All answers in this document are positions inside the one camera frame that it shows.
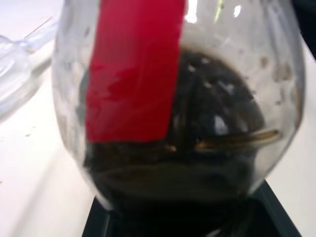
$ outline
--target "white surface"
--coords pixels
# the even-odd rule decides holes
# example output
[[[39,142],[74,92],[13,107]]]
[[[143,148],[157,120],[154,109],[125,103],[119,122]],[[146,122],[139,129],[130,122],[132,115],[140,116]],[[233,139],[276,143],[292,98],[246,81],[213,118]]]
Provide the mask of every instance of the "white surface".
[[[303,237],[316,236],[316,64],[304,43],[306,104],[302,125],[267,181]]]
[[[0,4],[0,33],[17,40],[56,14],[61,1],[1,0]],[[308,94],[304,121],[268,182],[302,236],[314,237],[316,66],[306,48],[305,54]],[[50,72],[42,77],[45,83],[40,91],[0,125],[0,237],[80,237],[93,200],[62,146]]]
[[[62,0],[1,0],[0,34],[23,38],[59,13]],[[31,58],[35,67],[52,44]],[[39,92],[0,124],[0,237],[80,237],[93,194],[62,146],[50,71]]]

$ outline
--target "clear plastic container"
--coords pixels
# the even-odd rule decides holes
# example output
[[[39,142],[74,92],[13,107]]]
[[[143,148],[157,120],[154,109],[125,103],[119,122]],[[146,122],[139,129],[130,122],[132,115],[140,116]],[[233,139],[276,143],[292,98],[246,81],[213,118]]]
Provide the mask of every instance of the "clear plastic container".
[[[40,81],[32,77],[29,57],[55,38],[57,17],[49,18],[24,39],[0,36],[0,123],[35,94]]]
[[[134,214],[252,193],[299,128],[304,77],[288,0],[66,1],[53,60],[65,146]]]

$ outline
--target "black base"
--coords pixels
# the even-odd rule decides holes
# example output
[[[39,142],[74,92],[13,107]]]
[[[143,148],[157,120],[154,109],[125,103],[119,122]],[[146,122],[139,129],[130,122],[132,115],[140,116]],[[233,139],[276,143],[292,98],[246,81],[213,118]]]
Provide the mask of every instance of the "black base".
[[[294,9],[295,9],[295,13],[299,22],[301,34],[315,58],[316,57],[316,29],[315,29],[316,12],[307,11],[306,9],[296,4],[294,4]]]
[[[204,219],[198,224],[201,224],[201,228],[205,228],[205,223],[207,220]],[[168,226],[168,231],[163,231],[165,226]],[[131,220],[126,222],[115,213],[104,210],[95,199],[82,237],[205,237],[207,235],[205,232],[204,235],[197,236],[192,233],[190,227],[189,223],[177,220],[172,223],[157,222],[149,228],[148,225]],[[239,207],[239,212],[230,223],[226,224],[221,233],[214,235],[214,237],[230,236],[300,237],[301,235],[265,182],[252,198]]]

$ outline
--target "glass jar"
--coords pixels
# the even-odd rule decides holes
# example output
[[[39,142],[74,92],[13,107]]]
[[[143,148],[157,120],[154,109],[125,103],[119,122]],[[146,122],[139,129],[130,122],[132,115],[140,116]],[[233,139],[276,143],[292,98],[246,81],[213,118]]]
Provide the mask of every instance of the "glass jar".
[[[67,0],[60,24],[61,137],[108,209],[241,200],[299,128],[288,0]]]

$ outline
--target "red label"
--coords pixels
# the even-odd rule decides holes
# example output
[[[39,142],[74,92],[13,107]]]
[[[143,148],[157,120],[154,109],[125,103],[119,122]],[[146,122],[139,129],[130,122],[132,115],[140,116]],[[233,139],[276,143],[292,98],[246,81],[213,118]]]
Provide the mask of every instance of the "red label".
[[[184,0],[102,0],[86,92],[88,141],[166,137]]]

